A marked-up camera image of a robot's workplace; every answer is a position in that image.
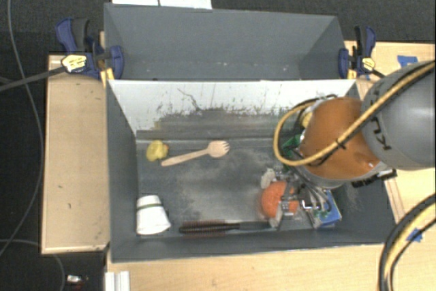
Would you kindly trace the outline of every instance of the gray bin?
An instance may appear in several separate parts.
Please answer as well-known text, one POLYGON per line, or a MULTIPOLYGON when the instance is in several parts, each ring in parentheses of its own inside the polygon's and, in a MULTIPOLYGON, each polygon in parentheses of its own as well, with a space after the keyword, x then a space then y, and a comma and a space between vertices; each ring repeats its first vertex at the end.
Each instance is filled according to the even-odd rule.
MULTIPOLYGON (((317 30, 318 33, 313 34, 312 43, 308 44, 310 40, 305 32, 305 22, 300 21, 299 15, 269 14, 275 19, 270 20, 269 16, 259 12, 247 14, 213 10, 203 15, 197 10, 167 10, 169 12, 163 8, 114 5, 105 8, 106 45, 120 44, 123 47, 126 54, 125 77, 129 78, 110 81, 107 87, 112 261, 252 254, 383 242, 394 226, 394 218, 386 189, 380 182, 359 189, 344 185, 334 190, 343 216, 334 228, 314 230, 307 221, 302 220, 292 229, 280 232, 231 232, 223 236, 196 237, 178 233, 178 227, 189 220, 262 221, 258 209, 260 177, 267 167, 277 165, 271 144, 279 117, 306 98, 329 93, 344 95, 352 82, 312 80, 337 77, 337 51, 335 54, 333 52, 339 50, 343 43, 339 44, 342 38, 337 20, 333 17, 302 16, 313 24, 311 31, 317 30), (179 42, 177 35, 170 31, 176 38, 171 35, 166 37, 165 48, 154 45, 152 40, 141 42, 140 37, 153 38, 158 33, 168 33, 162 24, 156 25, 147 20, 150 13, 154 20, 159 18, 160 13, 169 22, 171 16, 177 14, 187 23, 196 16, 216 16, 214 21, 217 21, 220 30, 218 35, 208 39, 211 46, 218 48, 219 45, 214 41, 218 37, 221 41, 240 45, 239 48, 234 47, 239 52, 235 56, 238 58, 233 61, 228 57, 222 59, 225 52, 226 55, 231 52, 228 46, 219 55, 211 50, 208 53, 211 56, 207 56, 208 45, 205 44, 199 51, 202 53, 199 57, 190 56, 195 55, 194 47, 189 54, 172 47, 185 40, 195 41, 187 35, 189 26, 186 33, 181 31, 187 37, 179 42), (116 20, 124 15, 128 15, 127 19, 131 22, 116 20), (263 22, 268 30, 258 31, 254 40, 232 29, 235 18, 263 22), (277 19, 280 19, 277 23, 280 30, 275 27, 277 19), (300 33, 305 33, 304 39, 300 37, 307 50, 305 54, 298 49, 292 51, 291 47, 298 47, 294 39, 286 41, 281 37, 284 42, 275 42, 276 45, 282 45, 280 50, 283 50, 280 59, 274 56, 277 64, 269 66, 268 57, 259 53, 260 49, 257 50, 257 56, 249 49, 246 51, 251 56, 243 55, 243 45, 268 45, 270 37, 267 33, 274 30, 277 30, 276 34, 283 33, 285 27, 288 27, 287 37, 300 37, 300 33), (265 34, 264 37, 259 37, 261 33, 265 34), (245 44, 235 40, 235 35, 243 36, 245 44), (330 56, 323 58, 320 42, 328 37, 332 42, 337 42, 334 44, 337 48, 326 49, 327 52, 330 50, 330 56), (285 46, 289 50, 287 55, 284 53, 285 46), (170 55, 201 64, 197 65, 197 70, 191 70, 192 78, 188 70, 181 71, 182 64, 174 70, 164 69, 163 64, 153 59, 159 55, 170 68, 170 55), (289 60, 286 63, 288 70, 283 70, 285 57, 289 60), (218 59, 228 64, 214 69, 217 67, 214 60, 218 59), (253 66, 257 68, 248 72, 244 67, 247 67, 250 59, 257 60, 253 66), (234 68, 230 77, 229 65, 234 68), (263 76, 269 80, 275 77, 273 80, 276 81, 260 80, 263 76), (301 78, 310 80, 293 81, 301 78), (170 145, 172 155, 201 149, 216 138, 228 140, 231 151, 221 159, 203 157, 180 166, 162 168, 156 162, 146 161, 144 156, 148 143, 157 138, 170 145), (144 194, 159 195, 172 222, 171 229, 157 236, 136 234, 136 200, 144 194)), ((212 23, 208 23, 209 28, 212 28, 212 23)), ((195 34, 197 39, 198 36, 203 40, 206 38, 201 31, 191 34, 195 34)))

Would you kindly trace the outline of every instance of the blue clamp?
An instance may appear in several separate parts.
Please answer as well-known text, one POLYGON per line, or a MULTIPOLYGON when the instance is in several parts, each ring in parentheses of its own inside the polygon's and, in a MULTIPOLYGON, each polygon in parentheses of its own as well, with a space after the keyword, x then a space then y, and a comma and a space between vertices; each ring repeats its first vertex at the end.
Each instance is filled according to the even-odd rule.
POLYGON ((375 47, 375 32, 369 26, 354 27, 357 46, 353 46, 352 56, 346 48, 339 51, 338 69, 339 76, 343 79, 355 78, 364 74, 377 74, 374 70, 375 62, 371 53, 375 47))
POLYGON ((86 18, 64 18, 57 23, 56 37, 64 47, 67 55, 80 54, 86 57, 85 68, 79 74, 100 79, 99 61, 104 61, 105 67, 111 67, 115 79, 120 79, 124 70, 124 56, 121 47, 111 46, 105 52, 102 46, 87 35, 89 20, 86 18))

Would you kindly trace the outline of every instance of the small blue label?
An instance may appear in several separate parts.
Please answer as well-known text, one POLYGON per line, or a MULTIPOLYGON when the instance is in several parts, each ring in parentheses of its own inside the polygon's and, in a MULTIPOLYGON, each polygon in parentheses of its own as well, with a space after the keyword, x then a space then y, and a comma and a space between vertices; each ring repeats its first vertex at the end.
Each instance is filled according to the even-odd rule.
POLYGON ((416 233, 418 233, 418 232, 419 232, 419 229, 415 228, 413 230, 413 232, 410 233, 410 235, 407 237, 407 241, 415 241, 416 243, 420 243, 422 240, 422 234, 416 235, 416 233))
POLYGON ((415 56, 400 56, 400 55, 398 55, 397 59, 401 65, 401 67, 405 67, 406 65, 409 65, 410 63, 418 62, 418 59, 415 56))

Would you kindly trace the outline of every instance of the orange object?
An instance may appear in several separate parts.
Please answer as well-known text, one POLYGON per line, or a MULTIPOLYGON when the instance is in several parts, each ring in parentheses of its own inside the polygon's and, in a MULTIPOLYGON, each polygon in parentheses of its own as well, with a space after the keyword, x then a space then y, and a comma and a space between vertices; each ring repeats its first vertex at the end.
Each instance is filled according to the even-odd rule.
MULTIPOLYGON (((262 193, 260 202, 264 214, 269 218, 274 218, 277 214, 277 207, 281 202, 281 197, 286 190, 285 181, 272 182, 262 193)), ((294 193, 294 188, 291 187, 289 194, 294 193)), ((289 212, 295 213, 298 209, 298 201, 292 200, 289 203, 289 212)))
MULTIPOLYGON (((360 116, 362 102, 339 97, 321 103, 314 111, 301 142, 304 157, 317 153, 338 137, 360 116)), ((305 165, 312 174, 325 179, 352 179, 370 172, 380 161, 365 142, 362 132, 334 152, 322 165, 305 165)))

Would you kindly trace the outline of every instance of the brush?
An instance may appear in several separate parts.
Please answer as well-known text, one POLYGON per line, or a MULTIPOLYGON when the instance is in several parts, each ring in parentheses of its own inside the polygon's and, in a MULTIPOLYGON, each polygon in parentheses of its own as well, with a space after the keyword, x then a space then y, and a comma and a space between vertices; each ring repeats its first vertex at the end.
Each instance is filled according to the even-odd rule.
POLYGON ((271 228, 267 221, 226 222, 214 221, 190 221, 183 222, 178 229, 181 234, 208 234, 227 232, 228 230, 254 231, 271 228))

